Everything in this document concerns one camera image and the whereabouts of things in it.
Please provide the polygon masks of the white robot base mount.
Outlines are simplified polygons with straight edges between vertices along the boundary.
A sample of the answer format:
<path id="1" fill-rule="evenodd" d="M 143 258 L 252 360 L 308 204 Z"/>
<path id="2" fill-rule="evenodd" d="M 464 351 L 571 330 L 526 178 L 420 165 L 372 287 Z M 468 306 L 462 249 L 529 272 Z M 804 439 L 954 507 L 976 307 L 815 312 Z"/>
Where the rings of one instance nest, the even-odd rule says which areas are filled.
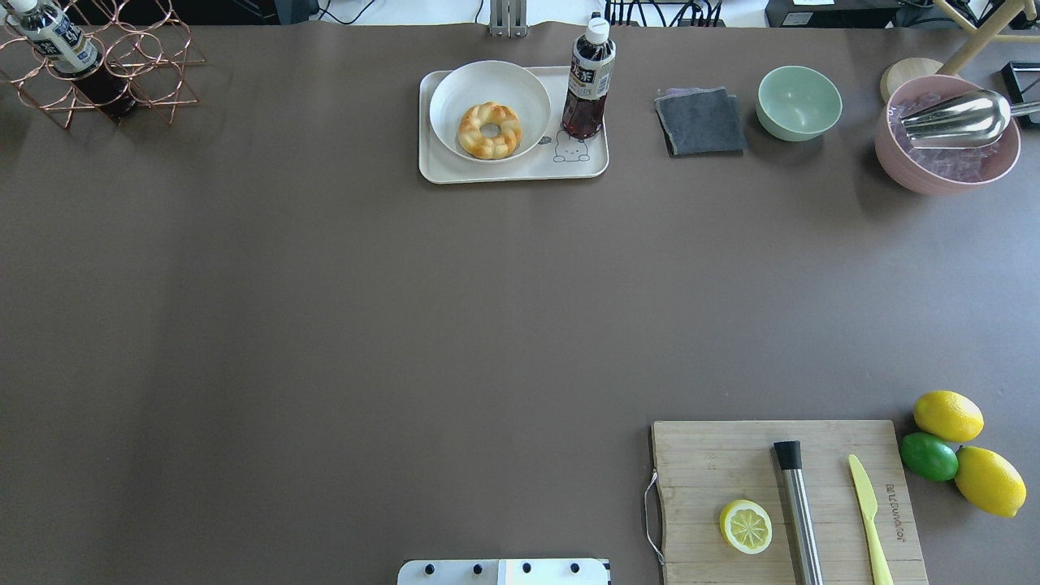
<path id="1" fill-rule="evenodd" d="M 591 557 L 411 560 L 397 584 L 610 584 L 608 560 Z"/>

